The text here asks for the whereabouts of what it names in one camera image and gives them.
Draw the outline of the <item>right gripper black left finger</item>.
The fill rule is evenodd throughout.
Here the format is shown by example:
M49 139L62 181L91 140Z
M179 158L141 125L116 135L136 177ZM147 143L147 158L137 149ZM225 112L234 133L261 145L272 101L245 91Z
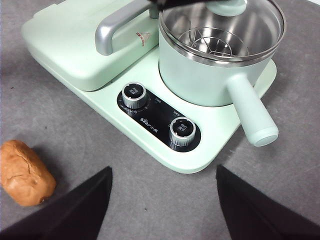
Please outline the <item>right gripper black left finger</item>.
M0 232L2 240L95 240L113 183L107 166L55 202Z

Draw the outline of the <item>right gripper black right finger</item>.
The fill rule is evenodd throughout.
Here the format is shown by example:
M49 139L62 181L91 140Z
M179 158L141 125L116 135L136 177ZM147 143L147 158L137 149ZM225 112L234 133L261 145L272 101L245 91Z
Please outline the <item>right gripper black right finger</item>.
M318 240L320 227L274 201L223 165L216 184L228 231L233 240Z

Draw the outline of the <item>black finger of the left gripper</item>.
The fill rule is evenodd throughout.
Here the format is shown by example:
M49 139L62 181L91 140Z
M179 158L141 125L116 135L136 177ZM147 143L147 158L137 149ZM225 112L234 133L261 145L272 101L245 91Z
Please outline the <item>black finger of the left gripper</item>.
M205 2L209 2L209 0L148 0L147 7L155 8L156 10L166 10L174 7Z

